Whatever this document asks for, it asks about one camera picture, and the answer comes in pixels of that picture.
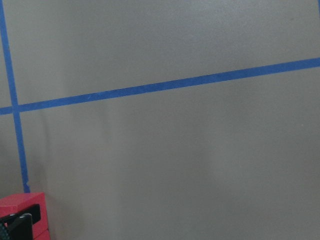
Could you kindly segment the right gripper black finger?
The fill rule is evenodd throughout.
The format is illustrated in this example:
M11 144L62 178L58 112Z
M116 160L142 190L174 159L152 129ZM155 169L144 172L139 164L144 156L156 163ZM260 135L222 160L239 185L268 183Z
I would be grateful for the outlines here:
M0 218L1 240L33 240L33 225L41 220L39 204Z

